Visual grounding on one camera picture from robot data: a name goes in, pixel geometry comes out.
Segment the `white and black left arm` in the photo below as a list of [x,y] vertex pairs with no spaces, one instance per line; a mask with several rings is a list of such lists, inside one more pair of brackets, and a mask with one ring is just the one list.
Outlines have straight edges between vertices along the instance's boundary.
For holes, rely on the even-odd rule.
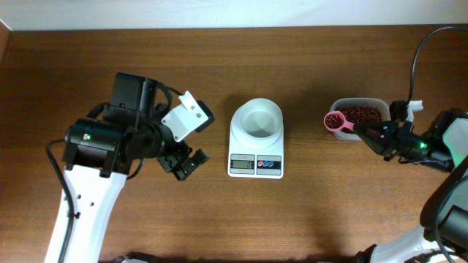
[[46,262],[98,262],[113,206],[122,188],[147,159],[186,180],[209,157],[184,141],[214,115],[190,92],[148,77],[119,72],[109,102],[97,105],[67,129],[60,168],[50,162],[62,188]]

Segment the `pink measuring scoop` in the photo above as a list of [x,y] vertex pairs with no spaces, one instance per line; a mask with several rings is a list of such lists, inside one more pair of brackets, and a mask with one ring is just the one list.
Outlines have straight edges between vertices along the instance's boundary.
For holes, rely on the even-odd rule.
[[340,111],[331,111],[323,119],[323,123],[330,132],[340,132],[342,129],[354,130],[354,123],[349,122]]

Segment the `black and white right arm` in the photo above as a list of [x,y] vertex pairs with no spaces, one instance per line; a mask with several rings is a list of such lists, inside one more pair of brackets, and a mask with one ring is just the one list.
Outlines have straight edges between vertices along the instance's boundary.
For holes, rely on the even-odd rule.
[[385,161],[424,167],[444,178],[426,200],[418,225],[363,252],[360,262],[467,260],[467,112],[442,111],[422,134],[409,120],[360,123],[355,133]]

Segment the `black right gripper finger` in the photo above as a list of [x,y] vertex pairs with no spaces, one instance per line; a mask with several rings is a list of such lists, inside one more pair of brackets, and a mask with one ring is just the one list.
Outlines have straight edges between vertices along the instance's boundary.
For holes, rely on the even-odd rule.
[[355,134],[389,134],[399,127],[396,121],[382,121],[375,123],[357,123],[353,126]]
[[378,155],[383,156],[388,147],[388,138],[376,130],[365,130],[360,138]]

